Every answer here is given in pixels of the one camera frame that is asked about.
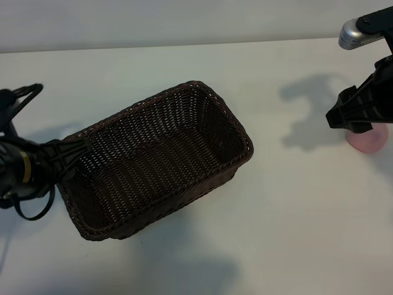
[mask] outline silver metal part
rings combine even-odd
[[[340,38],[338,40],[338,44],[341,46],[341,48],[352,50],[383,39],[383,36],[379,33],[375,35],[366,35],[360,32],[356,28],[356,21],[357,19],[349,20],[344,24],[343,29],[340,32]]]

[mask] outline pink cup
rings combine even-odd
[[[346,139],[349,144],[360,152],[372,154],[379,151],[386,144],[388,130],[386,124],[372,123],[373,130],[365,133],[355,134],[351,131],[346,132]]]

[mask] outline white wall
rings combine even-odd
[[[0,52],[332,37],[346,20],[391,5],[391,0],[1,0]]]

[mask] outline woven pattern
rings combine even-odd
[[[127,238],[230,180],[253,153],[224,101],[202,82],[168,89],[65,139],[91,153],[58,185],[87,240]]]

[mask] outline white tabletop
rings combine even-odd
[[[201,80],[255,154],[226,185],[121,241],[84,240],[59,195],[36,222],[2,210],[0,294],[392,294],[393,140],[364,155],[325,120],[388,55],[384,42],[347,52],[336,39],[1,54],[0,88],[45,86],[15,119],[21,136],[64,137]]]

